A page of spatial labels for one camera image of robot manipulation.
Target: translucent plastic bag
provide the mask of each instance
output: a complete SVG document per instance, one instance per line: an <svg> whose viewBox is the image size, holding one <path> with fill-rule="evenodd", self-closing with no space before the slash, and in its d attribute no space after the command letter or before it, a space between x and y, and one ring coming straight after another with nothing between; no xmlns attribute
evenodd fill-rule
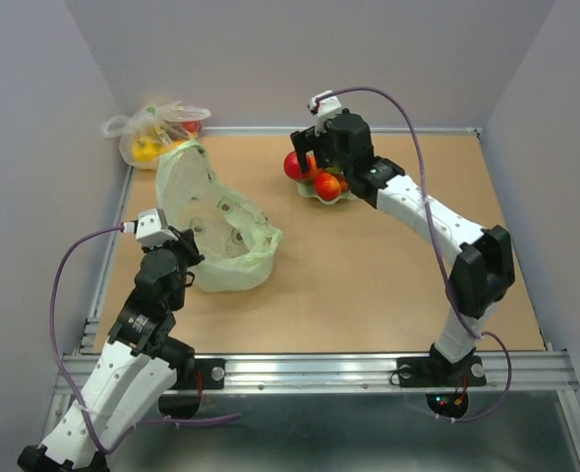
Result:
<svg viewBox="0 0 580 472"><path fill-rule="evenodd" d="M249 290L268 279L282 232L254 203L218 181L200 143L163 154L155 184L168 223L191 228L205 256L192 267L195 285L207 292Z"/></svg>
<svg viewBox="0 0 580 472"><path fill-rule="evenodd" d="M127 164L156 169L160 155L202 131L209 110L175 101L167 105L145 106L132 117L116 116L104 123L105 138L120 138L120 153Z"/></svg>

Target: gray wall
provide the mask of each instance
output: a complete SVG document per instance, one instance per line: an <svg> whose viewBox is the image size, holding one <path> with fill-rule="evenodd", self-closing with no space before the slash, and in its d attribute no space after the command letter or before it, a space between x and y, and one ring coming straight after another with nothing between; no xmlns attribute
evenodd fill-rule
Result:
<svg viewBox="0 0 580 472"><path fill-rule="evenodd" d="M481 126L553 0L66 0L127 113L145 98L208 107L220 126L310 124L328 88L396 93L418 126ZM345 98L376 126L383 100Z"/></svg>
<svg viewBox="0 0 580 472"><path fill-rule="evenodd" d="M56 265L111 223L124 167L102 121L119 112L60 0L0 0L0 471L38 443L55 366L47 307ZM71 259L58 332L78 342L105 241Z"/></svg>
<svg viewBox="0 0 580 472"><path fill-rule="evenodd" d="M580 0L557 0L482 138L544 334L580 380Z"/></svg>

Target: gray floor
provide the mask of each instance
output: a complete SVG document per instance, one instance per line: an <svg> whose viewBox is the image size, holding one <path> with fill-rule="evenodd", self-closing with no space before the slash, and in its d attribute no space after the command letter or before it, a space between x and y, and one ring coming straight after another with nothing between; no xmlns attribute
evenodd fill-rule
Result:
<svg viewBox="0 0 580 472"><path fill-rule="evenodd" d="M496 394L471 395L470 412ZM148 427L112 456L113 472L580 470L554 392L511 393L491 417L450 425L420 414L421 395L208 397L207 430Z"/></svg>

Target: robotic arm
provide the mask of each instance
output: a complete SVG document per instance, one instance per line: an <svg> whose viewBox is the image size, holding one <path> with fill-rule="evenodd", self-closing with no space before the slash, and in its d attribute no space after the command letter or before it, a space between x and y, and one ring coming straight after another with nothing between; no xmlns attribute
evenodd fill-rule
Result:
<svg viewBox="0 0 580 472"><path fill-rule="evenodd" d="M87 407L76 399L39 446L24 449L18 464L25 472L108 471L106 453L166 389L194 369L194 349L168 336L176 323L173 312L184 306L185 289L193 281L188 268L203 260L194 233L169 227L157 208L126 224L134 226L129 229L145 255L135 288L82 389ZM106 450L97 450L87 414Z"/></svg>
<svg viewBox="0 0 580 472"><path fill-rule="evenodd" d="M432 242L425 202L419 186L394 162L374 153L369 125L360 115L343 108L336 96L313 97L308 105L316 124L291 135L302 171L309 171L307 152L313 152L320 168L340 170L349 190L372 207L402 221ZM469 221L429 197L437 242L445 262L452 267L449 282L464 322L479 334L506 290L515 281L508 232ZM454 385L466 375L469 385L485 384L471 374L481 363L474 356L476 339L450 309L445 327L430 349L430 356L407 358L401 386Z"/></svg>

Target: table top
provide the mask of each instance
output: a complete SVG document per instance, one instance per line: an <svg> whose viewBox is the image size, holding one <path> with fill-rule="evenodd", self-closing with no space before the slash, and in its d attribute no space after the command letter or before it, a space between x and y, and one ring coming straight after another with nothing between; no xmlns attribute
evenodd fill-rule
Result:
<svg viewBox="0 0 580 472"><path fill-rule="evenodd" d="M478 140L422 135L430 194L467 219L505 226ZM219 180L252 199L284 233L270 278L245 292L209 294L194 286L171 335L199 353L427 351L448 304L431 246L366 203L332 206L297 193L283 174L288 137L205 137ZM419 182L409 136L374 136L376 153ZM127 220L156 206L154 172L136 171ZM143 253L118 237L94 349L133 289ZM509 349L543 350L539 326L517 267L515 284L488 322ZM496 350L492 340L479 344Z"/></svg>

